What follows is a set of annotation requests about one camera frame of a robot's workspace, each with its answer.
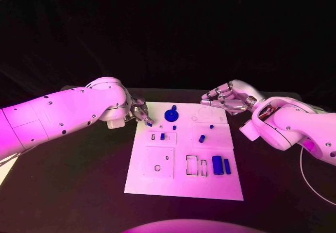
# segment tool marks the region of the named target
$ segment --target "blue object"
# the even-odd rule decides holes
[[[169,121],[169,122],[175,122],[179,118],[179,113],[177,112],[177,105],[172,106],[172,109],[169,109],[166,112],[165,112],[165,119]]]
[[[220,155],[213,156],[213,167],[214,167],[214,174],[223,175],[224,174],[223,157]]]
[[[230,175],[231,174],[231,169],[230,169],[230,160],[228,159],[224,160],[224,165],[226,165],[227,174]]]
[[[205,135],[201,135],[201,138],[200,138],[200,140],[198,140],[201,143],[204,143],[204,141],[205,141]]]

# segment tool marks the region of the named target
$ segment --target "cable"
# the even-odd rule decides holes
[[[24,154],[27,154],[34,148],[37,148],[38,146],[34,146],[32,148],[27,149],[24,152],[16,153],[15,156],[12,156],[12,158],[9,158],[8,160],[5,160],[3,162],[0,162],[0,167],[15,158],[18,158],[19,156],[22,156]]]
[[[311,186],[311,183],[306,179],[306,176],[305,176],[305,173],[303,173],[303,148],[302,148],[302,153],[301,153],[301,169],[302,169],[302,174],[303,174],[303,179],[311,187],[311,189],[314,190],[314,192],[318,194],[318,196],[325,200],[328,201],[331,204],[336,205],[332,201],[329,201],[325,197],[322,197],[322,195],[316,192],[316,190],[314,189],[314,187]]]

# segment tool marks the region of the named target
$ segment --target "mounting hole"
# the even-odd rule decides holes
[[[161,170],[162,170],[161,165],[156,165],[155,170],[156,170],[156,171],[161,171]]]

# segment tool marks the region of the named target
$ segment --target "black table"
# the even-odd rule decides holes
[[[202,90],[135,89],[148,101],[200,103]],[[301,98],[295,93],[275,96]],[[240,126],[252,113],[228,115],[244,201],[125,194],[138,123],[89,128],[24,155],[0,186],[0,231],[122,232],[146,223],[194,218],[237,223],[266,232],[334,232],[336,206],[309,189],[301,146],[276,150],[252,142]],[[303,154],[312,186],[336,201],[336,167]]]

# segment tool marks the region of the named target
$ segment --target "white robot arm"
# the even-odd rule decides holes
[[[126,121],[152,126],[146,102],[133,99],[119,79],[103,77],[0,110],[0,160],[89,127],[100,119],[110,129]]]
[[[336,113],[321,114],[314,106],[289,97],[267,99],[241,80],[210,91],[201,104],[233,115],[252,111],[253,117],[240,128],[250,140],[262,137],[280,150],[299,143],[318,159],[336,166]]]

